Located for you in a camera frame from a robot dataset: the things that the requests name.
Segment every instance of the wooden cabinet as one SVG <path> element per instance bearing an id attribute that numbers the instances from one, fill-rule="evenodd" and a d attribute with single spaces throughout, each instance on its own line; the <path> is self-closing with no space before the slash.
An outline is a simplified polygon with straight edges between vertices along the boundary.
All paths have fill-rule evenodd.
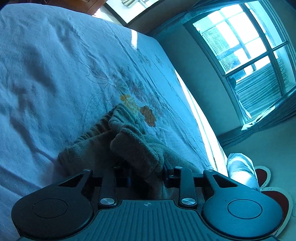
<path id="1" fill-rule="evenodd" d="M 106 0 L 47 0 L 48 5 L 93 15 Z"/>

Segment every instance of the mattress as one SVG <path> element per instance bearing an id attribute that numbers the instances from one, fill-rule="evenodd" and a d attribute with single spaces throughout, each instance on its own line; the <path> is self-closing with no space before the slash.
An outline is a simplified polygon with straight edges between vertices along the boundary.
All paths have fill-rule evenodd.
<path id="1" fill-rule="evenodd" d="M 64 173 L 57 155 L 118 103 L 198 167 L 225 154 L 159 43 L 82 13 L 38 4 L 0 11 L 0 240 L 14 203 Z"/>

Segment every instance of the bed sheet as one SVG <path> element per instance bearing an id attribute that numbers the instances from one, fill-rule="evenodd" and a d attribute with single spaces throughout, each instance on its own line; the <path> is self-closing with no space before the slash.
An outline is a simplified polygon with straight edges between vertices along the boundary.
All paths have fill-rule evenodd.
<path id="1" fill-rule="evenodd" d="M 5 6 L 0 33 L 0 240 L 18 238 L 14 203 L 61 179 L 58 152 L 118 103 L 200 172 L 227 175 L 212 129 L 155 39 L 39 4 Z"/>

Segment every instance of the metal bolt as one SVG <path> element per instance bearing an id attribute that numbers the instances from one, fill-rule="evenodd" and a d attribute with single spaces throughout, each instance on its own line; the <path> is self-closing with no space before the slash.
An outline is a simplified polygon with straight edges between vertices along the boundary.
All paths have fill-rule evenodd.
<path id="1" fill-rule="evenodd" d="M 100 200 L 100 203 L 105 205 L 105 206 L 109 206 L 109 205 L 112 205 L 115 203 L 114 199 L 113 198 L 109 198 L 109 197 L 106 197 L 106 198 L 103 198 Z"/>
<path id="2" fill-rule="evenodd" d="M 193 198 L 187 197 L 187 198 L 183 198 L 181 203 L 183 203 L 184 205 L 190 206 L 190 205 L 194 205 L 196 201 Z"/>

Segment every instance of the crosshair circle logo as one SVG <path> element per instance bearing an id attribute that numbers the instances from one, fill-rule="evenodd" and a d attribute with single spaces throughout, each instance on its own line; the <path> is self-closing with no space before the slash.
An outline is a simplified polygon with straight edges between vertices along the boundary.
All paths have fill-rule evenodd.
<path id="1" fill-rule="evenodd" d="M 144 203 L 144 205 L 145 205 L 146 207 L 150 207 L 150 206 L 152 205 L 152 203 L 150 203 L 150 202 L 146 202 L 146 203 Z"/>

